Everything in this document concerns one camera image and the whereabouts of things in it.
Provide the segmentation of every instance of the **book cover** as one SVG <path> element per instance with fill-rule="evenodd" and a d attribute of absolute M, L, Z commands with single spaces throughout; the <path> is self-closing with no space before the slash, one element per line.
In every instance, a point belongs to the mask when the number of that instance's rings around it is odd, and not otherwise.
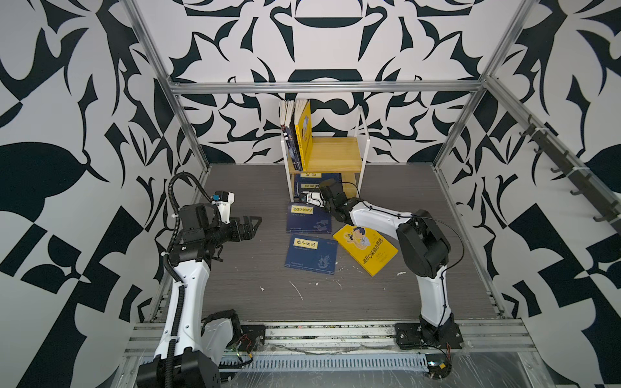
<path fill-rule="evenodd" d="M 284 116 L 281 117 L 281 128 L 283 130 L 287 148 L 289 149 L 289 156 L 291 157 L 293 168 L 297 171 L 302 171 L 302 162 L 300 161 L 296 129 L 293 122 L 295 101 L 284 101 L 284 106 L 285 110 Z"/>
<path fill-rule="evenodd" d="M 371 276 L 397 254 L 398 250 L 373 229 L 345 225 L 332 236 Z"/>
<path fill-rule="evenodd" d="M 332 216 L 313 205 L 289 204 L 287 233 L 332 233 Z"/>
<path fill-rule="evenodd" d="M 334 275 L 338 243 L 324 238 L 291 235 L 284 266 Z"/>
<path fill-rule="evenodd" d="M 334 179 L 337 183 L 332 186 L 335 192 L 343 191 L 341 174 L 338 173 L 306 173 L 296 174 L 293 178 L 293 197 L 298 198 L 302 191 L 319 191 L 319 184 L 328 179 Z"/>
<path fill-rule="evenodd" d="M 302 171 L 306 171 L 312 151 L 311 103 L 308 100 L 297 100 L 294 111 L 297 143 L 300 151 Z"/>
<path fill-rule="evenodd" d="M 287 117 L 287 101 L 283 100 L 280 102 L 280 112 L 279 112 L 280 128 L 283 131 L 284 142 L 287 145 L 289 156 L 291 157 L 291 160 L 293 161 L 295 160 L 296 157 L 295 157 L 292 139 L 289 136 L 289 132 L 287 132 L 286 117 Z"/>

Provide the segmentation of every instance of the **blue book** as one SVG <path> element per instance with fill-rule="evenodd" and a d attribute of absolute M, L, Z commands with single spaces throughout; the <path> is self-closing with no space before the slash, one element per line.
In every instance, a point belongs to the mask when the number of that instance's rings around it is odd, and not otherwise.
<path fill-rule="evenodd" d="M 309 204 L 289 204 L 287 233 L 332 233 L 332 216 Z"/>
<path fill-rule="evenodd" d="M 334 240 L 292 235 L 284 266 L 334 275 L 337 248 Z"/>
<path fill-rule="evenodd" d="M 343 191 L 343 184 L 341 183 L 341 174 L 337 173 L 309 173 L 309 174 L 295 174 L 293 179 L 293 196 L 299 198 L 302 191 L 319 191 L 319 184 L 328 179 L 334 179 L 337 183 L 332 186 L 332 190 L 335 192 Z"/>

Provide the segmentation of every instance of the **patterned backdrop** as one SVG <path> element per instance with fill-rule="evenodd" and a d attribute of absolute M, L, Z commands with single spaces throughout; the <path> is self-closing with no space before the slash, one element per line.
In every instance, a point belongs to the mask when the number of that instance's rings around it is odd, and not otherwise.
<path fill-rule="evenodd" d="M 518 0 L 138 0 L 173 81 L 478 79 Z M 434 160 L 466 92 L 305 94 L 314 131 L 367 115 L 369 161 Z M 282 159 L 278 102 L 185 96 L 211 162 Z"/>
<path fill-rule="evenodd" d="M 612 190 L 621 192 L 621 4 L 542 0 L 498 72 Z M 443 172 L 508 313 L 558 382 L 621 384 L 621 237 L 488 93 Z"/>
<path fill-rule="evenodd" d="M 5 1 L 0 34 L 2 386 L 107 387 L 201 169 L 117 0 Z"/>

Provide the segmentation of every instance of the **white stain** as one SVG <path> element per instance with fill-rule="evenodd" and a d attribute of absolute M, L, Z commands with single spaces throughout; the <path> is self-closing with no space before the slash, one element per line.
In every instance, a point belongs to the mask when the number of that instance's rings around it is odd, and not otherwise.
<path fill-rule="evenodd" d="M 291 285 L 293 286 L 293 288 L 295 288 L 295 289 L 296 289 L 297 294 L 298 294 L 298 295 L 300 295 L 300 299 L 304 300 L 304 298 L 303 298 L 302 294 L 300 294 L 300 292 L 298 291 L 298 289 L 297 289 L 296 285 L 295 285 L 295 284 L 293 284 L 291 281 L 289 281 L 289 283 L 291 283 Z"/>

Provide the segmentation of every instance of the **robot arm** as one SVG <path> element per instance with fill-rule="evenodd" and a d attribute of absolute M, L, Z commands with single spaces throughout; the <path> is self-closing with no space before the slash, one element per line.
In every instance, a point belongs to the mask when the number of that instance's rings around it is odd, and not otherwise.
<path fill-rule="evenodd" d="M 194 176 L 189 178 L 198 184 Z M 166 270 L 173 276 L 172 292 L 153 362 L 138 369 L 139 388 L 219 387 L 218 366 L 222 355 L 242 335 L 234 310 L 216 313 L 203 324 L 202 303 L 212 260 L 222 261 L 219 257 L 222 245 L 227 241 L 252 239 L 261 217 L 246 215 L 244 223 L 230 217 L 230 206 L 235 200 L 231 192 L 216 191 L 213 198 L 205 196 L 207 203 L 178 209 L 178 222 L 183 229 L 178 238 L 173 233 L 172 249 L 162 255 Z M 176 205 L 174 197 L 170 201 Z"/>
<path fill-rule="evenodd" d="M 399 240 L 404 261 L 416 275 L 422 306 L 420 330 L 416 330 L 420 338 L 406 341 L 403 348 L 415 347 L 416 341 L 422 341 L 419 346 L 449 343 L 453 348 L 459 347 L 453 339 L 458 328 L 446 296 L 446 266 L 451 246 L 431 215 L 425 210 L 400 213 L 359 198 L 348 199 L 342 191 L 334 192 L 334 183 L 334 179 L 329 179 L 319 185 L 319 192 L 302 193 L 301 202 L 323 207 L 338 221 L 372 228 Z M 445 338 L 449 333 L 453 338 Z"/>

